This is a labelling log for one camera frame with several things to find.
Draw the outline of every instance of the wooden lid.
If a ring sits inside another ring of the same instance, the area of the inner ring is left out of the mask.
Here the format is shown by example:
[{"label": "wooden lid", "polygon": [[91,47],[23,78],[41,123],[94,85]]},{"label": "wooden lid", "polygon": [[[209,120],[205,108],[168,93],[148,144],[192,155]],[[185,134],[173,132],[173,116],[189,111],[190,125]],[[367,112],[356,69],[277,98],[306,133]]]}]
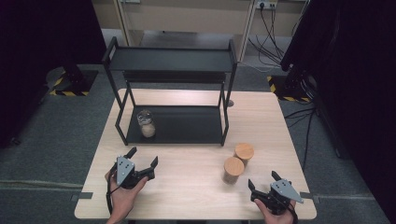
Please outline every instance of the wooden lid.
[{"label": "wooden lid", "polygon": [[224,162],[224,170],[229,175],[241,175],[244,173],[245,165],[238,158],[230,157]]},{"label": "wooden lid", "polygon": [[250,160],[254,155],[253,145],[249,143],[239,143],[235,147],[235,155],[242,160]]}]

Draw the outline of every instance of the wooden table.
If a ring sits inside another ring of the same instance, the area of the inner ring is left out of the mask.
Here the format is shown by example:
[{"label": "wooden table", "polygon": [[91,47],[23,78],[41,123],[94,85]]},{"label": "wooden table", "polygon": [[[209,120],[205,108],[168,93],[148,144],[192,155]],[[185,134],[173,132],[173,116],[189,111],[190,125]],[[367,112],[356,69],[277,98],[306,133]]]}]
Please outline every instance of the wooden table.
[{"label": "wooden table", "polygon": [[[216,104],[217,91],[134,90],[136,101],[159,105]],[[248,180],[257,190],[268,192],[275,180],[271,171],[287,178],[298,192],[309,192],[277,98],[271,92],[233,91],[234,106],[228,108],[230,129],[222,147],[215,145],[134,145],[132,157],[136,170],[149,167],[158,156],[156,178],[139,193],[129,219],[262,219],[256,204],[250,201]],[[105,173],[118,155],[133,146],[125,146],[114,126],[117,102],[111,108],[91,169],[82,192],[93,192],[91,199],[79,199],[78,218],[108,218]],[[132,103],[124,112],[121,128],[128,128]],[[234,185],[222,181],[223,164],[233,155],[238,143],[254,146],[254,156]],[[312,200],[297,203],[299,219],[317,215]]]}]

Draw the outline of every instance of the glass jar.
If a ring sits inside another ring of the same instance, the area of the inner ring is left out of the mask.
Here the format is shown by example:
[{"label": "glass jar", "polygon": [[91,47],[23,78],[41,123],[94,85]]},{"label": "glass jar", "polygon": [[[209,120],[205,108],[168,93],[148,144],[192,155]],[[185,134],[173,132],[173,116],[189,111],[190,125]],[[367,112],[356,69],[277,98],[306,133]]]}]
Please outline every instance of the glass jar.
[{"label": "glass jar", "polygon": [[137,114],[137,122],[140,131],[145,137],[152,137],[155,134],[155,125],[152,113],[149,110],[142,110]]}]

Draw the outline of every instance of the electrical outlet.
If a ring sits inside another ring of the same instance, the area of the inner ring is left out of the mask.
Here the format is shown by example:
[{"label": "electrical outlet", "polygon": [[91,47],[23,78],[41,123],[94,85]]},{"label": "electrical outlet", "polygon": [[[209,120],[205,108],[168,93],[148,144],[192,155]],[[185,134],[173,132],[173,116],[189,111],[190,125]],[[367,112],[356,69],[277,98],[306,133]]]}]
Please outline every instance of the electrical outlet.
[{"label": "electrical outlet", "polygon": [[277,1],[274,0],[259,0],[257,1],[256,8],[257,9],[265,9],[265,10],[275,10],[277,5]]}]

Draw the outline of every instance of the wrist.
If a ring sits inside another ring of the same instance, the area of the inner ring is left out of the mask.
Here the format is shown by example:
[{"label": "wrist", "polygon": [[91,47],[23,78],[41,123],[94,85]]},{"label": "wrist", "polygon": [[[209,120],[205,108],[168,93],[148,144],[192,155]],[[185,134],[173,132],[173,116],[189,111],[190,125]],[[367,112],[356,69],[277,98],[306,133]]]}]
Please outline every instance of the wrist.
[{"label": "wrist", "polygon": [[121,216],[120,214],[117,214],[117,212],[115,212],[113,210],[113,213],[110,215],[110,218],[108,219],[106,224],[119,224],[121,223],[123,220],[125,219],[124,216]]}]

